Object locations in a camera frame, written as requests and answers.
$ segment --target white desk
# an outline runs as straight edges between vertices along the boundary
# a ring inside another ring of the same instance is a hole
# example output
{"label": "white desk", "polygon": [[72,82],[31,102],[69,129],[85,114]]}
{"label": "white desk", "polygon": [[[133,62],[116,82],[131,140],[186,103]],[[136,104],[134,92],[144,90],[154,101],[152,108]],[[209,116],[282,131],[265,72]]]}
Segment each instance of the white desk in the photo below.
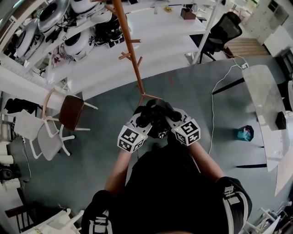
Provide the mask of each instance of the white desk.
{"label": "white desk", "polygon": [[257,65],[242,71],[243,78],[213,92],[213,95],[245,82],[260,124],[266,153],[266,164],[244,165],[241,168],[267,167],[273,170],[290,148],[289,124],[278,130],[275,124],[278,112],[285,114],[285,107],[278,86],[267,66]]}

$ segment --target concrete floor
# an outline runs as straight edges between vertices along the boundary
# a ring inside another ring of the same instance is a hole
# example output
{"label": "concrete floor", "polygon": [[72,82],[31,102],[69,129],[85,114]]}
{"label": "concrete floor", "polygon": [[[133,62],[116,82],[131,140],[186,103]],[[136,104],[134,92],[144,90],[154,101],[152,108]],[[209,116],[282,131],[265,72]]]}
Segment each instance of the concrete floor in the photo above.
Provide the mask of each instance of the concrete floor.
{"label": "concrete floor", "polygon": [[[249,65],[266,64],[277,83],[284,81],[282,71],[271,56],[246,58]],[[200,143],[209,150],[212,131],[211,91],[234,65],[233,60],[220,60],[159,74],[143,80],[146,92],[163,98],[173,107],[184,109],[195,118],[201,128]],[[241,70],[232,68],[226,79],[218,85],[222,87],[239,78]],[[130,119],[139,100],[136,82],[98,95],[89,103],[99,110],[86,109],[79,126],[90,127],[90,132],[76,131],[76,139],[65,143],[71,156],[63,152],[52,161],[44,157],[34,159],[27,143],[26,151],[32,172],[32,179],[25,184],[24,195],[28,201],[37,200],[48,206],[70,207],[75,213],[90,203],[93,195],[103,189],[107,176],[117,158],[119,148],[117,136],[122,126]],[[254,222],[259,216],[259,208],[277,210],[287,199],[293,179],[274,197],[277,169],[268,173],[266,168],[237,169],[236,165],[261,164],[266,162],[260,127],[256,120],[252,100],[245,83],[235,86],[214,98],[215,132],[211,156],[223,169],[226,176],[238,178],[253,202],[249,218]],[[252,142],[234,141],[232,130],[244,125],[255,130]],[[138,150],[141,156],[151,144],[166,140],[148,141]],[[28,178],[27,163],[22,154],[21,139],[10,144],[15,162],[19,164],[23,179]],[[137,153],[131,159],[129,175]]]}

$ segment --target black office chair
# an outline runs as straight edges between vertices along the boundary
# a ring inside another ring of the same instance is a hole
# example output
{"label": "black office chair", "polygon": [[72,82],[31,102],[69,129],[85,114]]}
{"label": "black office chair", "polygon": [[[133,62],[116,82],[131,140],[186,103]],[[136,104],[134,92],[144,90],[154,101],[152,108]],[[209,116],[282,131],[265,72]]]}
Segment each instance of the black office chair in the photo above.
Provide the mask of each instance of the black office chair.
{"label": "black office chair", "polygon": [[[239,27],[240,22],[240,18],[233,12],[228,12],[222,15],[219,22],[212,27],[206,43],[201,50],[200,63],[203,54],[215,61],[211,54],[222,51],[226,42],[239,37],[242,34],[242,30]],[[203,34],[190,35],[190,37],[196,46],[199,47]]]}

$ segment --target black shirt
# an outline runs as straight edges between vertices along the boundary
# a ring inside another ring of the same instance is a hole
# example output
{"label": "black shirt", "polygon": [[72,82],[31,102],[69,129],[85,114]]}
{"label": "black shirt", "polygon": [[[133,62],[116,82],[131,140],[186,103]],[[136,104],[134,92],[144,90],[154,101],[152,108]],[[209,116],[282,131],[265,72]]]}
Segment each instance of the black shirt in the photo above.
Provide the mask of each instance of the black shirt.
{"label": "black shirt", "polygon": [[222,202],[226,186],[236,186],[247,196],[238,180],[213,182],[198,171],[187,148],[168,144],[137,161],[117,198],[99,191],[83,215],[82,230],[88,233],[89,220],[109,210],[113,234],[228,233]]}

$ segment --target brown box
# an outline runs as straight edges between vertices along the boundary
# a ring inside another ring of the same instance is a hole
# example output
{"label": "brown box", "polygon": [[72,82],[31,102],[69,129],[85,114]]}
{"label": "brown box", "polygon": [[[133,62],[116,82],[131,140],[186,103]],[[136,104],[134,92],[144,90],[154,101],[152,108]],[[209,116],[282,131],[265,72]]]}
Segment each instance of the brown box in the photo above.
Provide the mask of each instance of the brown box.
{"label": "brown box", "polygon": [[196,19],[196,15],[189,8],[182,8],[181,16],[185,20],[195,20]]}

